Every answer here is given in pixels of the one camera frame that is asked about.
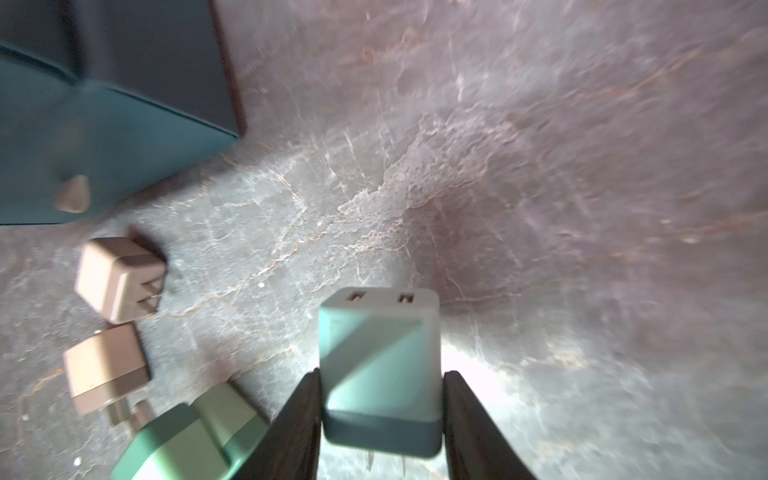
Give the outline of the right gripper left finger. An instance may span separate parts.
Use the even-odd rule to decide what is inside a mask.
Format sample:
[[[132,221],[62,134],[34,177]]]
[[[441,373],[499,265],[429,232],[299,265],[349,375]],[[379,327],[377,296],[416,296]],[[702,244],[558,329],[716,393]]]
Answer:
[[[306,373],[233,479],[317,478],[322,433],[321,377]]]

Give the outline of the teal plug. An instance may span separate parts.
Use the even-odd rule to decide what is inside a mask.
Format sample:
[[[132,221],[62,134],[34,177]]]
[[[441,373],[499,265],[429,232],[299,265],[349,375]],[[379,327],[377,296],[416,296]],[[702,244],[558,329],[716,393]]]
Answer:
[[[325,438],[432,458],[442,447],[440,299],[425,288],[345,287],[318,310]]]

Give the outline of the teal drawer cabinet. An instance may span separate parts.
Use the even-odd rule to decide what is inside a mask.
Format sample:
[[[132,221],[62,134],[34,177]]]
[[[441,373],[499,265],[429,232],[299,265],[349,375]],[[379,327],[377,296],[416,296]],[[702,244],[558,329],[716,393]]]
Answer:
[[[210,1],[1,5],[1,221],[95,214],[242,135]]]

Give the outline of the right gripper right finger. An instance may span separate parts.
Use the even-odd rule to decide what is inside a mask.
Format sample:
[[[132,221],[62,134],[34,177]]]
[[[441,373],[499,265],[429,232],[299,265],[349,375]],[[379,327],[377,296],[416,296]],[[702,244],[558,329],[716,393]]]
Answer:
[[[451,480],[535,480],[464,377],[443,377],[445,455]]]

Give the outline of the pink plug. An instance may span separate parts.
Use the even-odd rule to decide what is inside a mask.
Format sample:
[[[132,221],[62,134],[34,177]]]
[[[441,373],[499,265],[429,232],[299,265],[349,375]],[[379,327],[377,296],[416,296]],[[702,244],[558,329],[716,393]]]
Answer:
[[[112,426],[130,417],[127,396],[150,381],[132,323],[100,331],[63,353],[70,397],[78,415],[104,411]]]
[[[119,325],[157,312],[167,264],[126,237],[84,244],[74,290],[96,313]]]

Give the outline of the green plug large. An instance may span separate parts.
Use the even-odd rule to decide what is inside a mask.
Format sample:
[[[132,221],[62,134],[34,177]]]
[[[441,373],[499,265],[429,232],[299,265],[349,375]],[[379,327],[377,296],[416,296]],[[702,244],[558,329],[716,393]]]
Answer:
[[[133,438],[113,479],[231,479],[269,428],[229,382],[160,415],[140,401],[128,422]]]

